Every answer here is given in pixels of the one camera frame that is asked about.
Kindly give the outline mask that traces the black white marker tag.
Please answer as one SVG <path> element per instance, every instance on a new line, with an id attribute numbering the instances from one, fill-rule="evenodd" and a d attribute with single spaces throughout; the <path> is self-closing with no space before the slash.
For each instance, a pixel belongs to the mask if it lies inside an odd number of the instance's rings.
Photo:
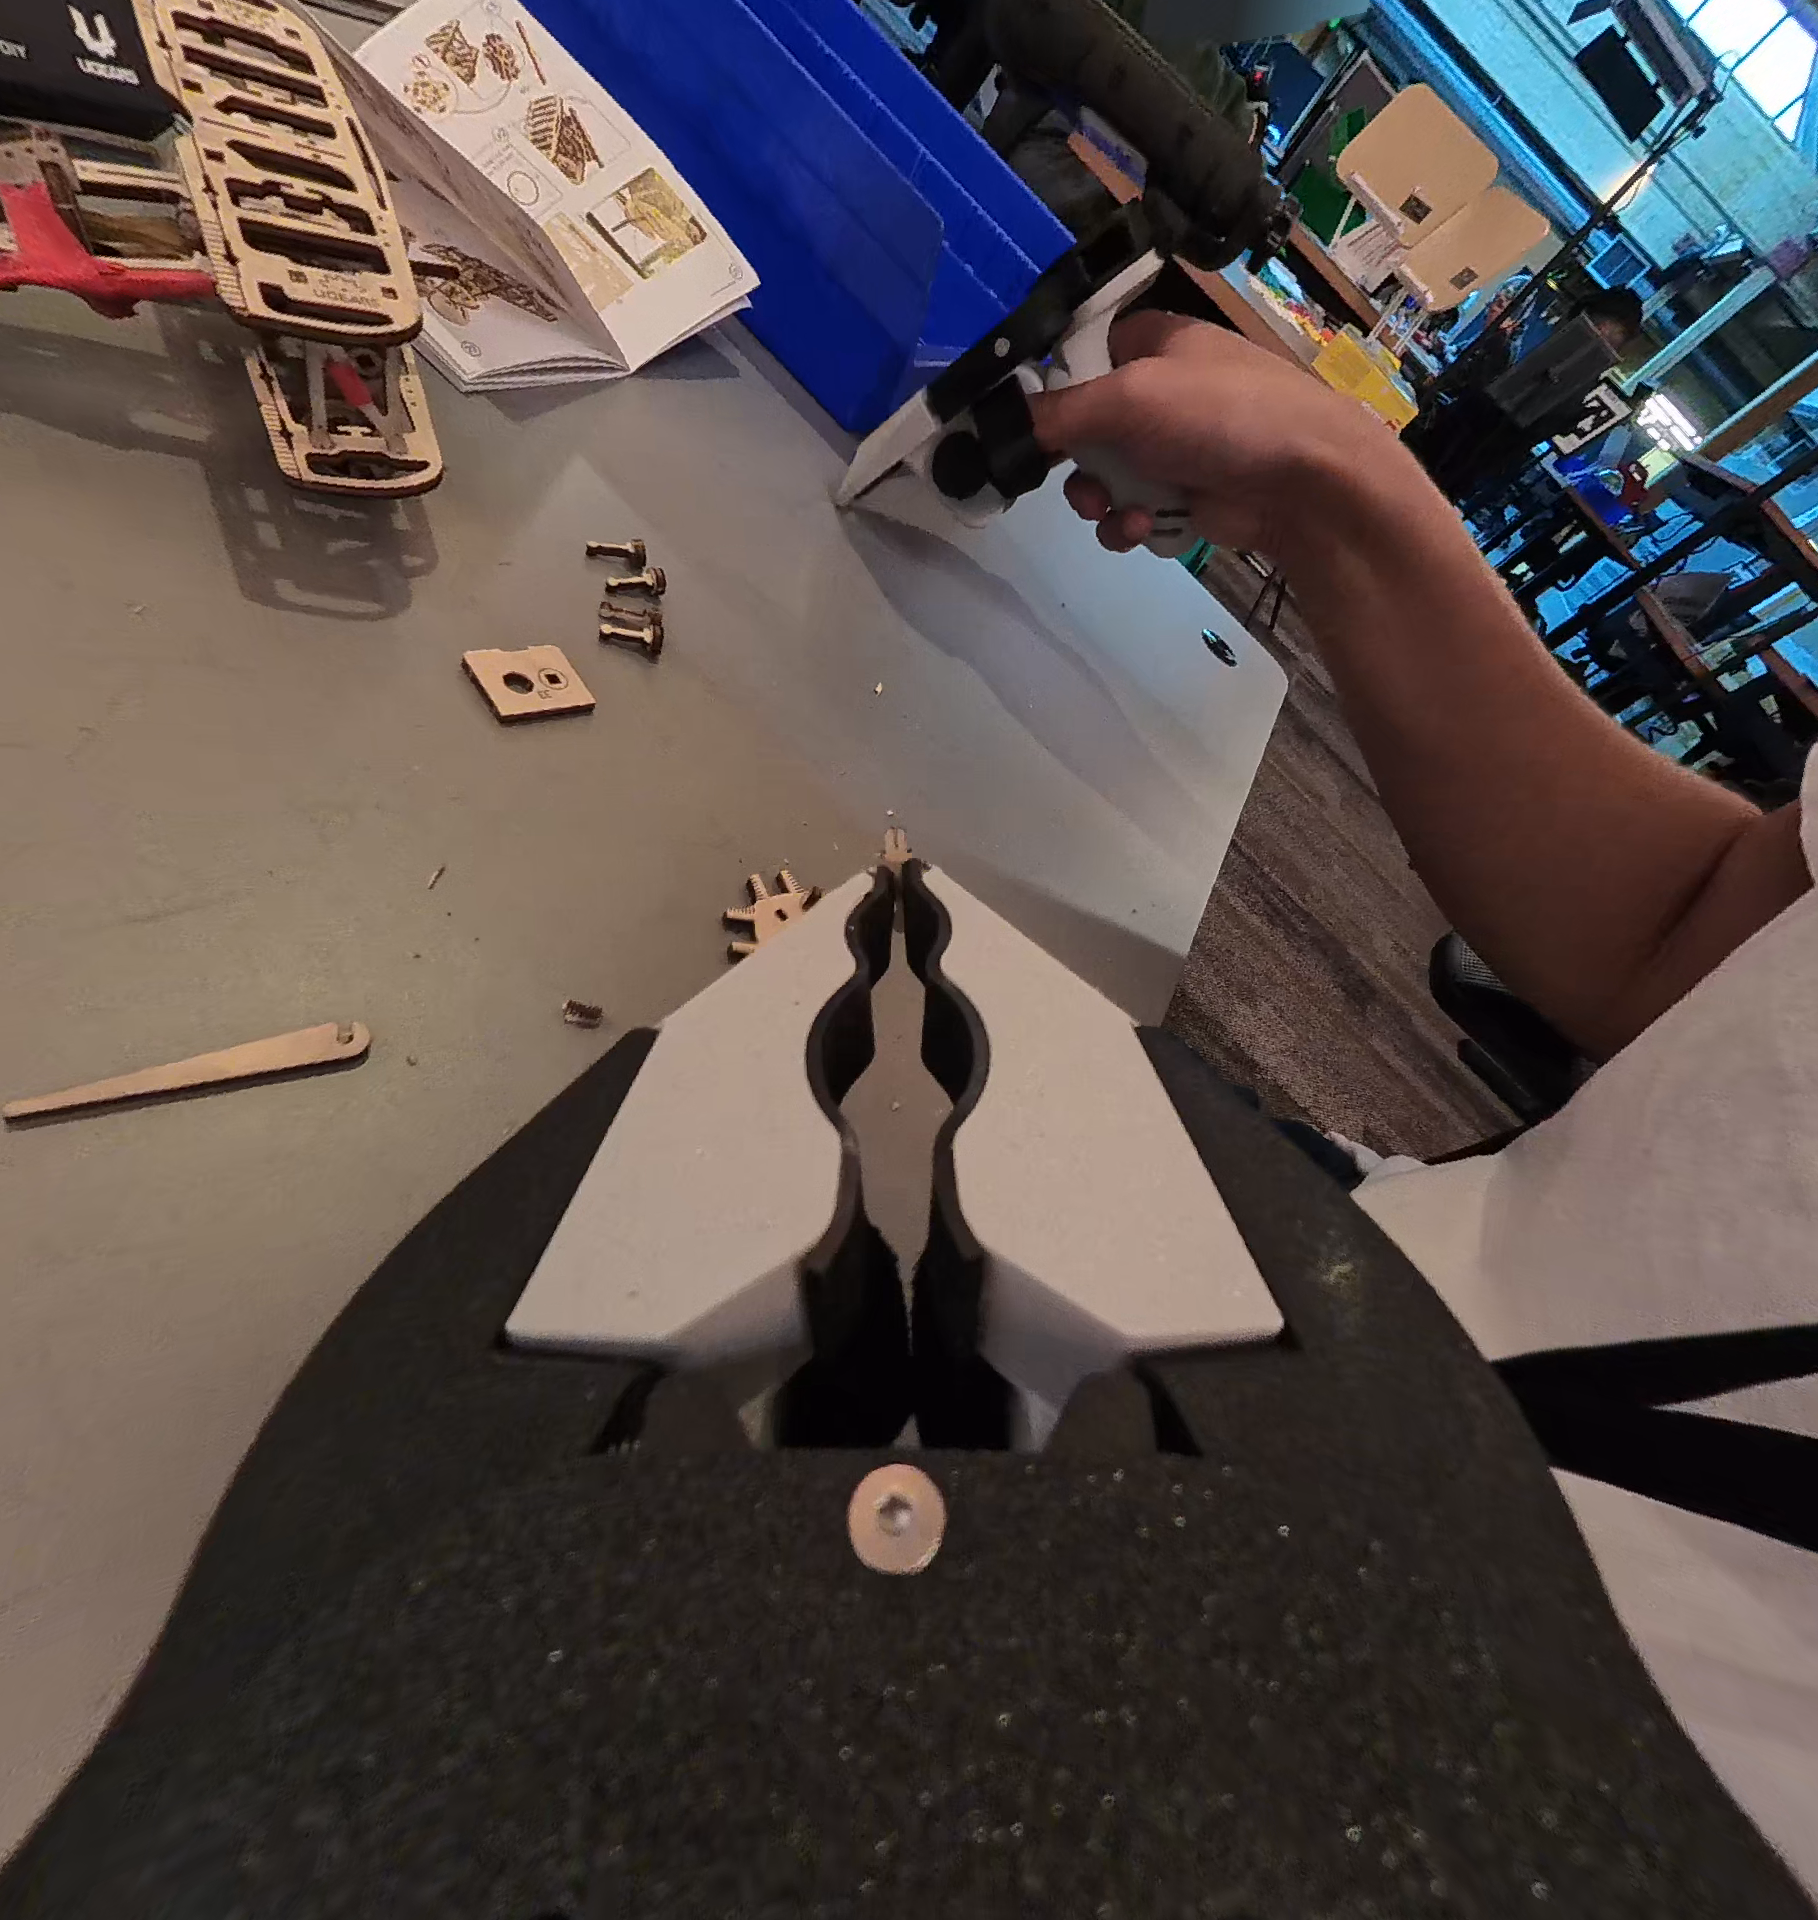
<path id="1" fill-rule="evenodd" d="M 1594 449 L 1595 435 L 1637 421 L 1637 396 L 1601 378 L 1595 390 L 1573 396 L 1550 421 L 1546 421 L 1546 439 L 1550 451 L 1579 451 Z"/>

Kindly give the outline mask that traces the illustrated instruction booklet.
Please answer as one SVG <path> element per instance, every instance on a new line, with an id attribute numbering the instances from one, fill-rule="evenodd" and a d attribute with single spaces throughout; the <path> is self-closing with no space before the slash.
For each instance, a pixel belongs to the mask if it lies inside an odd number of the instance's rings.
<path id="1" fill-rule="evenodd" d="M 402 8 L 336 79 L 452 390 L 608 381 L 756 303 L 756 263 L 532 8 Z"/>

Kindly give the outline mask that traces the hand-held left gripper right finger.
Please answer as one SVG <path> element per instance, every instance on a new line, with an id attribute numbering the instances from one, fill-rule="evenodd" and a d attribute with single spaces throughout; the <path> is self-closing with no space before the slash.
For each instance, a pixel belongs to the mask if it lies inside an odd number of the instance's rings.
<path id="1" fill-rule="evenodd" d="M 899 893 L 948 1088 L 911 1288 L 923 1437 L 1041 1456 L 1099 1378 L 1276 1347 L 1288 1315 L 1143 1026 L 938 861 Z"/>

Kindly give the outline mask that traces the black cardboard box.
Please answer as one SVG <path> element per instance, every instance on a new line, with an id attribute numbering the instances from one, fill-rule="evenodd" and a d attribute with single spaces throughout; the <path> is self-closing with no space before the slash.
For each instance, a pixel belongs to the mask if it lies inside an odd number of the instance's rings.
<path id="1" fill-rule="evenodd" d="M 150 140 L 175 96 L 131 0 L 0 0 L 0 119 Z"/>

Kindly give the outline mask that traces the black office chair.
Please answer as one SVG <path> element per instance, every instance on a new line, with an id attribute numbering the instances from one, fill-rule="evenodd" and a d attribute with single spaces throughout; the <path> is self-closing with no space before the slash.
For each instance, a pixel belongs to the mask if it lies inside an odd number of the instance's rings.
<path id="1" fill-rule="evenodd" d="M 1500 974 L 1459 939 L 1427 945 L 1427 999 L 1459 1032 L 1454 1056 L 1518 1113 L 1560 1113 L 1586 1084 L 1594 1056 L 1546 1026 Z"/>

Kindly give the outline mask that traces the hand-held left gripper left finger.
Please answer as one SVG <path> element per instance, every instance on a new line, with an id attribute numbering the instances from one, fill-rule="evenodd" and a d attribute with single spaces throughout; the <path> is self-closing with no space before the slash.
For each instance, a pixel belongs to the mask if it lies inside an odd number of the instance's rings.
<path id="1" fill-rule="evenodd" d="M 919 1417 L 911 1306 L 843 1113 L 876 1056 L 899 871 L 656 1032 L 547 1238 L 508 1347 L 724 1378 L 787 1446 L 889 1446 Z"/>

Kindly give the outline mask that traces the wooden spoked gear wheel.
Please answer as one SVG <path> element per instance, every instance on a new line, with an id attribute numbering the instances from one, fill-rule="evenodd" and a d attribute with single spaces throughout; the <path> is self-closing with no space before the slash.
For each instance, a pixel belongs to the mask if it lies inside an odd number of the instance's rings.
<path id="1" fill-rule="evenodd" d="M 724 910 L 727 925 L 727 969 L 756 961 L 764 939 L 778 939 L 787 925 L 798 925 L 821 910 L 821 880 L 798 880 L 794 871 L 776 874 L 745 874 L 745 893 L 731 910 Z"/>

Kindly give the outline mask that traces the background wooden table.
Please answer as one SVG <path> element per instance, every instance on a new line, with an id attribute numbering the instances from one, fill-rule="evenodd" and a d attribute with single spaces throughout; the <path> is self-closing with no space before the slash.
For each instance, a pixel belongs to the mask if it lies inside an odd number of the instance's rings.
<path id="1" fill-rule="evenodd" d="M 1594 694 L 1648 677 L 1818 728 L 1818 439 L 1680 451 L 1642 514 L 1573 497 L 1560 546 L 1518 605 Z"/>

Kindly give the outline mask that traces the red band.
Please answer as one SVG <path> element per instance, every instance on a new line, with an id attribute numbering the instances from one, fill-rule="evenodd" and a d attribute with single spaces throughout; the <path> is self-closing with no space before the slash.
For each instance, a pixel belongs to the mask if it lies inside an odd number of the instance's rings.
<path id="1" fill-rule="evenodd" d="M 64 292 L 100 317 L 135 317 L 135 303 L 210 303 L 210 272 L 100 258 L 56 216 L 44 182 L 0 182 L 13 256 L 0 256 L 0 292 Z"/>

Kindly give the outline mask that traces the grey desk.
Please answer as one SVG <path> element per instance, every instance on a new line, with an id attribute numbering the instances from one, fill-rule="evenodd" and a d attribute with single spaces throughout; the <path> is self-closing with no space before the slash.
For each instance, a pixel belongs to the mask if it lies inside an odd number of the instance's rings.
<path id="1" fill-rule="evenodd" d="M 756 871 L 836 886 L 903 824 L 1165 1020 L 1279 728 L 1279 657 L 1061 485 L 843 516 L 854 435 L 745 325 L 426 416 L 426 497 L 307 497 L 216 310 L 0 296 L 0 1106 L 368 1026 L 348 1069 L 0 1119 L 0 1859 L 348 1288 L 727 974 Z M 598 640 L 591 538 L 667 573 L 656 664 Z M 492 721 L 460 657 L 532 640 L 598 714 Z"/>

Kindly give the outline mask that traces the square wooden plate with holes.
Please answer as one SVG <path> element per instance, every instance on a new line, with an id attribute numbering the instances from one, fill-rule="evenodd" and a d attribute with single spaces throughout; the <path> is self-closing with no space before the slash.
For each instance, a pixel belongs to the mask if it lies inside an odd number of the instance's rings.
<path id="1" fill-rule="evenodd" d="M 502 728 L 598 714 L 598 694 L 583 689 L 583 677 L 555 640 L 466 649 L 460 677 L 475 680 L 475 694 L 492 710 Z"/>

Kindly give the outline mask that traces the tapered wooden stick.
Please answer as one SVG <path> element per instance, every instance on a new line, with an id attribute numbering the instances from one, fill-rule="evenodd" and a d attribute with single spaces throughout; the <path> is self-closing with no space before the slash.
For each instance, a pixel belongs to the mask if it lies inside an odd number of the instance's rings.
<path id="1" fill-rule="evenodd" d="M 368 1056 L 368 1026 L 361 1020 L 322 1020 L 307 1032 L 44 1088 L 44 1097 L 13 1097 L 0 1106 L 6 1130 L 28 1119 L 56 1119 L 56 1113 L 100 1113 L 100 1106 L 135 1106 L 135 1105 L 166 1105 L 166 1097 L 202 1097 L 202 1088 L 245 1088 L 245 1084 L 282 1084 L 307 1069 L 348 1069 Z"/>

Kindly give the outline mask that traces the person's right forearm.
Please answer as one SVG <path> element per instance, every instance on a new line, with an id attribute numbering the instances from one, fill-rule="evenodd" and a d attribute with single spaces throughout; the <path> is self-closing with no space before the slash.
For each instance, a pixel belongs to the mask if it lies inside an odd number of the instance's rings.
<path id="1" fill-rule="evenodd" d="M 1757 813 L 1595 714 L 1395 439 L 1307 451 L 1279 532 L 1410 871 L 1586 1056 L 1813 886 L 1802 806 Z"/>

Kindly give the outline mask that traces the yellow box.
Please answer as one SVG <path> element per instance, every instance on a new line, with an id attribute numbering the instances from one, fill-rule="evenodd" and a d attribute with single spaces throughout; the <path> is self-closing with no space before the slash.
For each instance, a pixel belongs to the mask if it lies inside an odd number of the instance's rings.
<path id="1" fill-rule="evenodd" d="M 1361 336 L 1361 330 L 1333 330 L 1310 366 L 1307 366 L 1323 390 L 1358 396 L 1380 421 L 1389 421 L 1395 435 L 1422 416 L 1422 403 L 1410 396 L 1410 381 L 1395 378 L 1395 359 Z"/>

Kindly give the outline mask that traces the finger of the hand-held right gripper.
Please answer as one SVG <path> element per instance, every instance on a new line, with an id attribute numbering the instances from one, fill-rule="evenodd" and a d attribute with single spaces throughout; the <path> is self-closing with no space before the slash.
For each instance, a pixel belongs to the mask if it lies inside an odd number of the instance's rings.
<path id="1" fill-rule="evenodd" d="M 963 479 L 975 479 L 968 490 L 942 490 L 942 479 L 938 479 L 938 451 L 942 451 L 948 435 L 975 439 L 975 409 L 942 421 L 928 390 L 919 390 L 889 421 L 876 421 L 860 439 L 834 504 L 854 514 L 881 479 L 911 471 L 948 516 L 986 528 L 986 471 L 979 471 L 979 458 L 963 458 Z"/>

